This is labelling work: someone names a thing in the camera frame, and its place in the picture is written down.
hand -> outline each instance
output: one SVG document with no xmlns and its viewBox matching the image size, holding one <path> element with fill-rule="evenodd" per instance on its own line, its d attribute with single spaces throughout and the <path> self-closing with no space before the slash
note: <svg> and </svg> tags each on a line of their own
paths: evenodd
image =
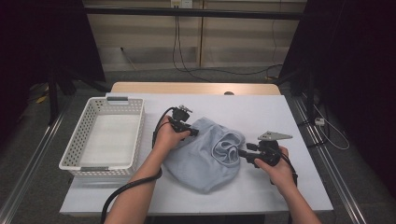
<svg viewBox="0 0 396 224">
<path fill-rule="evenodd" d="M 163 117 L 159 127 L 161 128 L 158 130 L 154 148 L 160 147 L 169 151 L 170 149 L 174 148 L 181 139 L 190 135 L 190 131 L 176 133 L 169 123 L 169 116 Z"/>
<path fill-rule="evenodd" d="M 285 147 L 279 147 L 279 149 L 287 157 L 289 156 L 289 152 Z M 283 159 L 280 159 L 279 163 L 274 167 L 260 159 L 256 159 L 254 162 L 270 176 L 282 195 L 288 189 L 295 188 L 290 166 Z"/>
</svg>

wall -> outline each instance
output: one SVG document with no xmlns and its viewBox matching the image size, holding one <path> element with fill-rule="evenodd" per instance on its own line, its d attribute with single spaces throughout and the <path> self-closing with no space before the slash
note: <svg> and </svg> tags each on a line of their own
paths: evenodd
<svg viewBox="0 0 396 224">
<path fill-rule="evenodd" d="M 169 0 L 86 0 L 84 4 L 170 7 Z M 303 12 L 304 6 L 304 0 L 193 1 L 193 8 L 223 10 Z M 177 67 L 183 66 L 178 41 L 175 42 L 177 21 L 174 17 L 89 15 L 89 20 L 105 70 L 172 68 L 173 58 Z M 186 66 L 222 67 L 283 63 L 298 22 L 179 18 L 178 24 L 182 57 Z"/>
</svg>

black curtain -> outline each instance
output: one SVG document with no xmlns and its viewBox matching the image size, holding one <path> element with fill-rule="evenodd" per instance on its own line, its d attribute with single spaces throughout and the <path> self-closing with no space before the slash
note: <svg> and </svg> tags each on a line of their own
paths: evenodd
<svg viewBox="0 0 396 224">
<path fill-rule="evenodd" d="M 49 73 L 69 93 L 76 74 L 105 81 L 80 0 L 1 1 L 0 53 L 2 142 L 26 107 L 29 88 Z"/>
<path fill-rule="evenodd" d="M 330 106 L 365 161 L 396 198 L 395 4 L 346 0 L 334 2 L 330 7 L 334 10 L 328 10 L 318 2 L 308 1 L 307 9 L 330 12 L 330 32 L 307 34 L 304 31 L 325 28 L 314 22 L 299 25 L 285 67 L 293 70 L 301 65 L 299 57 L 311 62 L 305 68 L 314 71 L 322 101 Z M 316 37 L 313 43 L 317 49 L 309 43 L 312 36 Z M 295 77 L 294 92 L 306 90 L 307 83 L 304 75 Z"/>
</svg>

wire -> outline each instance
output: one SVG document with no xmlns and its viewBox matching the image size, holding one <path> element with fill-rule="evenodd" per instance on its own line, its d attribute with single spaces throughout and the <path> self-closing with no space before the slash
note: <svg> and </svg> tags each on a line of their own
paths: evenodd
<svg viewBox="0 0 396 224">
<path fill-rule="evenodd" d="M 178 41 L 178 51 L 179 51 L 179 54 L 180 54 L 181 62 L 182 62 L 182 64 L 183 64 L 183 67 L 184 67 L 185 70 L 179 69 L 179 68 L 176 66 L 176 63 L 175 63 L 175 48 L 176 48 L 176 41 Z M 211 82 L 211 81 L 208 80 L 208 79 L 205 79 L 205 78 L 202 78 L 202 77 L 197 77 L 197 76 L 193 75 L 193 74 L 191 73 L 191 71 L 190 71 L 189 69 L 187 69 L 186 64 L 184 64 L 183 54 L 181 53 L 180 25 L 179 25 L 179 22 L 178 22 L 178 16 L 176 16 L 175 41 L 174 41 L 174 48 L 173 48 L 173 53 L 172 53 L 172 59 L 173 59 L 174 66 L 175 66 L 175 68 L 176 68 L 178 71 L 180 71 L 180 72 L 187 72 L 187 73 L 189 73 L 189 75 L 192 76 L 192 77 L 198 78 L 198 79 L 203 80 L 203 81 L 206 81 L 206 82 Z"/>
<path fill-rule="evenodd" d="M 160 170 L 158 171 L 158 173 L 156 175 L 150 176 L 150 177 L 146 177 L 146 178 L 142 178 L 142 179 L 138 179 L 136 181 L 130 182 L 122 187 L 120 187 L 119 189 L 117 189 L 116 191 L 114 191 L 106 200 L 105 205 L 103 206 L 102 209 L 102 215 L 101 215 L 101 223 L 105 223 L 106 220 L 106 215 L 107 215 L 107 208 L 110 206 L 111 202 L 121 193 L 123 193 L 125 190 L 127 189 L 131 189 L 134 188 L 138 185 L 142 185 L 142 184 L 146 184 L 148 182 L 151 182 L 153 180 L 159 179 L 161 176 L 163 175 L 163 170 L 160 168 Z"/>
<path fill-rule="evenodd" d="M 128 60 L 129 64 L 132 66 L 132 68 L 133 68 L 134 70 L 137 70 L 136 67 L 134 66 L 134 63 L 132 62 L 132 60 L 131 60 L 131 59 L 129 58 L 129 56 L 125 53 L 124 49 L 123 49 L 123 48 L 120 48 L 120 49 L 121 49 L 122 55 L 125 56 L 125 58 Z"/>
<path fill-rule="evenodd" d="M 163 123 L 163 124 L 158 128 L 158 130 L 160 130 L 161 127 L 162 127 L 163 125 L 167 124 L 167 123 L 171 123 L 171 122 L 167 121 L 167 122 Z"/>
<path fill-rule="evenodd" d="M 279 0 L 279 12 L 280 11 L 282 11 L 282 0 Z M 276 64 L 275 63 L 275 54 L 276 54 L 276 49 L 277 49 L 276 40 L 275 40 L 275 31 L 274 31 L 274 23 L 275 23 L 275 21 L 276 20 L 273 20 L 272 26 L 271 26 L 272 27 L 273 42 L 274 42 L 274 46 L 275 46 L 274 51 L 273 51 L 273 57 L 272 57 L 272 61 L 273 61 L 274 64 Z"/>
<path fill-rule="evenodd" d="M 294 169 L 293 165 L 291 164 L 291 161 L 290 161 L 289 157 L 287 155 L 285 155 L 284 153 L 282 153 L 282 152 L 280 153 L 280 157 L 289 165 L 289 167 L 291 169 L 291 174 L 292 174 L 292 177 L 293 177 L 293 182 L 294 182 L 294 184 L 297 187 L 298 175 L 297 175 L 297 172 Z M 291 217 L 291 213 L 289 213 L 288 224 L 291 224 L 291 223 L 293 223 L 293 219 Z"/>
<path fill-rule="evenodd" d="M 332 140 L 330 140 L 330 137 L 328 137 L 325 132 L 323 132 L 323 130 L 321 129 L 321 127 L 319 126 L 320 131 L 324 134 L 325 138 L 334 146 L 337 147 L 339 149 L 342 150 L 347 150 L 349 149 L 349 141 L 347 140 L 347 138 L 337 129 L 334 127 L 334 125 L 332 125 L 328 120 L 325 119 L 325 117 L 320 113 L 320 111 L 318 110 L 317 106 L 314 105 L 314 108 L 317 110 L 317 112 L 320 114 L 320 116 L 324 119 L 324 121 L 326 121 L 326 123 L 328 123 L 333 129 L 335 129 L 346 141 L 346 147 L 339 147 L 337 146 Z"/>
<path fill-rule="evenodd" d="M 325 112 L 326 112 L 326 119 L 329 120 L 326 105 L 324 107 L 325 107 Z M 306 125 L 306 124 L 309 125 L 310 122 L 308 120 L 305 120 L 305 121 L 303 121 L 301 123 L 298 123 L 297 126 L 300 127 L 300 126 L 303 126 L 303 125 Z M 323 144 L 326 144 L 328 142 L 328 138 L 330 138 L 330 126 L 329 125 L 327 126 L 327 133 L 323 133 L 323 134 L 325 136 L 324 140 L 321 140 L 320 142 L 317 142 L 317 143 L 312 144 L 312 145 L 308 145 L 306 147 L 308 147 L 308 148 L 310 148 L 310 147 L 318 147 L 318 146 L 321 146 Z"/>
<path fill-rule="evenodd" d="M 184 64 L 183 54 L 182 54 L 182 52 L 181 52 L 180 25 L 179 25 L 178 17 L 176 17 L 176 26 L 175 26 L 175 27 L 176 27 L 176 28 L 175 28 L 175 41 L 174 41 L 174 47 L 173 47 L 173 53 L 172 53 L 172 59 L 173 59 L 174 67 L 176 68 L 177 71 L 180 71 L 180 72 L 187 72 L 187 73 L 189 73 L 189 75 L 191 75 L 192 77 L 201 79 L 201 80 L 203 80 L 203 81 L 211 82 L 211 81 L 208 80 L 208 79 L 201 78 L 201 77 L 197 77 L 197 76 L 193 75 L 191 72 L 194 72 L 194 71 L 215 71 L 215 72 L 228 73 L 228 74 L 232 74 L 232 75 L 236 75 L 236 76 L 250 76 L 250 75 L 257 75 L 257 74 L 263 73 L 263 72 L 268 72 L 268 70 L 270 70 L 270 69 L 272 69 L 272 68 L 277 68 L 278 66 L 282 66 L 282 65 L 283 65 L 282 63 L 274 64 L 274 65 L 268 66 L 268 67 L 265 68 L 265 69 L 259 70 L 259 71 L 257 71 L 257 72 L 251 72 L 251 73 L 235 73 L 235 72 L 230 72 L 230 71 L 226 71 L 226 70 L 220 70 L 220 69 L 216 69 L 216 68 L 195 68 L 195 69 L 188 69 L 188 68 L 186 67 L 186 65 Z M 176 51 L 176 44 L 177 44 L 177 42 L 178 42 L 178 51 L 179 51 L 179 55 L 180 55 L 181 62 L 182 62 L 182 64 L 183 64 L 184 69 L 180 69 L 180 68 L 178 68 L 178 67 L 176 66 L 175 51 Z"/>
<path fill-rule="evenodd" d="M 166 115 L 170 110 L 174 110 L 174 109 L 176 109 L 176 107 L 170 107 L 170 108 L 168 108 L 167 110 L 165 110 L 165 112 L 163 112 L 163 115 L 162 115 L 162 116 L 160 117 L 160 119 L 158 120 L 157 125 L 155 126 L 155 129 L 154 129 L 154 133 L 152 134 L 152 147 L 154 147 L 155 140 L 157 139 L 158 130 L 160 130 L 160 128 L 162 127 L 162 125 L 160 126 L 160 124 L 161 124 L 161 121 L 163 120 L 163 117 L 165 117 L 165 115 Z"/>
</svg>

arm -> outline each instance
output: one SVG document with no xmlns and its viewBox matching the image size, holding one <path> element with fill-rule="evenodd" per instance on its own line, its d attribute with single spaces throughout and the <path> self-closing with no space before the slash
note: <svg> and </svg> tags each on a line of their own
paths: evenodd
<svg viewBox="0 0 396 224">
<path fill-rule="evenodd" d="M 190 132 L 175 133 L 171 125 L 166 123 L 168 121 L 168 117 L 162 120 L 162 124 L 165 124 L 158 131 L 154 148 L 129 182 L 156 175 L 169 151 L 190 135 Z M 105 223 L 143 223 L 154 187 L 155 181 L 152 181 L 124 191 L 111 207 Z"/>
<path fill-rule="evenodd" d="M 289 156 L 287 149 L 284 147 L 279 148 L 283 154 Z M 320 223 L 317 215 L 312 211 L 303 195 L 297 189 L 297 186 L 295 186 L 291 169 L 285 161 L 280 160 L 274 167 L 259 159 L 256 159 L 254 162 L 268 173 L 280 194 L 285 198 L 293 223 Z"/>
</svg>

